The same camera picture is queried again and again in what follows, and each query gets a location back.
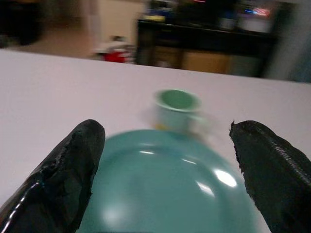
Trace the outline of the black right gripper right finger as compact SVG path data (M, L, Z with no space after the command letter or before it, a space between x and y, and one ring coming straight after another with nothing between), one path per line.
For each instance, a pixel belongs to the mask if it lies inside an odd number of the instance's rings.
M229 136L248 195L273 233L311 231L311 162L267 126L232 123Z

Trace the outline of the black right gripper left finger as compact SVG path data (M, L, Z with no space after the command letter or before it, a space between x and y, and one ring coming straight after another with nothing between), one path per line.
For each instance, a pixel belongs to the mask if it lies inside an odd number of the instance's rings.
M92 195L104 127L79 123L0 208L2 233L74 233Z

